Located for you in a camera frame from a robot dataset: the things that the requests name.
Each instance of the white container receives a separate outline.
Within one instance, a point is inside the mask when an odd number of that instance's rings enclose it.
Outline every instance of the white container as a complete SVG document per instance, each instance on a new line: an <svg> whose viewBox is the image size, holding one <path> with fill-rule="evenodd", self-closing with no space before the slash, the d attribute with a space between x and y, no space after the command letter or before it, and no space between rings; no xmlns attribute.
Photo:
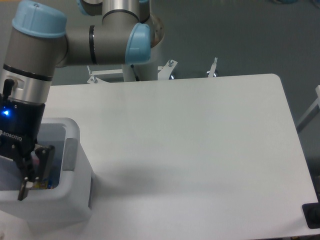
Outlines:
<svg viewBox="0 0 320 240"><path fill-rule="evenodd" d="M78 222L91 216L94 172L80 144L80 130L70 118L44 118L41 145L55 146L51 173L54 189L30 190L18 201L21 176L16 164L0 158L0 210L28 222Z"/></svg>

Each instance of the gray floor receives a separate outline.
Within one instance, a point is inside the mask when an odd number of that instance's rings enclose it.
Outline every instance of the gray floor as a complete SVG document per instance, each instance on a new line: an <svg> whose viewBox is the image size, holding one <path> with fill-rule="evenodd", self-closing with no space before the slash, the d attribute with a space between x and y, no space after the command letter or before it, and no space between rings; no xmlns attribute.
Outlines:
<svg viewBox="0 0 320 240"><path fill-rule="evenodd" d="M101 22L101 17L81 15L76 0L39 2L65 12L69 28ZM1 63L17 5L0 2ZM281 5L270 0L154 0L152 8L165 25L163 59L179 62L177 78L205 77L214 57L218 57L220 76L280 76L295 122L316 99L315 88L320 84L320 9L311 1ZM53 84L84 84L88 78L85 66L58 68ZM314 175L320 175L319 126L320 116L300 134Z"/></svg>

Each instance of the blue led light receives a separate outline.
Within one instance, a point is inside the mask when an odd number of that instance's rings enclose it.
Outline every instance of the blue led light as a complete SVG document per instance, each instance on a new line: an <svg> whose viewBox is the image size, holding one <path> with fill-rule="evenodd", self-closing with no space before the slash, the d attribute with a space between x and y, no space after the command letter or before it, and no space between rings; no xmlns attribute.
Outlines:
<svg viewBox="0 0 320 240"><path fill-rule="evenodd" d="M1 113L7 117L10 116L10 112L8 110L2 111Z"/></svg>

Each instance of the light blue joint cap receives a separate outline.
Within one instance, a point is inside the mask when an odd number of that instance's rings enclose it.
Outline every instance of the light blue joint cap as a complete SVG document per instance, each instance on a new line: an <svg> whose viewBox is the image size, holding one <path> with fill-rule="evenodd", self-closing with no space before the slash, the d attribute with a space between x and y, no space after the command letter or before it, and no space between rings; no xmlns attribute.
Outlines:
<svg viewBox="0 0 320 240"><path fill-rule="evenodd" d="M137 23L129 37L125 51L125 63L142 64L151 58L150 28L147 24Z"/></svg>
<svg viewBox="0 0 320 240"><path fill-rule="evenodd" d="M76 0L76 4L78 5L78 8L83 15L89 16L89 14L84 9L84 6L82 6L81 0Z"/></svg>
<svg viewBox="0 0 320 240"><path fill-rule="evenodd" d="M38 38L55 39L66 34L66 15L52 7L24 0L18 5L12 26Z"/></svg>

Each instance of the white table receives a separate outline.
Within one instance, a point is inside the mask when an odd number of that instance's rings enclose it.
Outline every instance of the white table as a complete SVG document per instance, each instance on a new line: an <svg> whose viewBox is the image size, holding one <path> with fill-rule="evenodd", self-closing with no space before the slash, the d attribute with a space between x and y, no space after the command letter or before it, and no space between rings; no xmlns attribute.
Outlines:
<svg viewBox="0 0 320 240"><path fill-rule="evenodd" d="M317 197L272 74L54 86L45 117L74 119L97 175L93 216L8 240L251 240L319 234Z"/></svg>

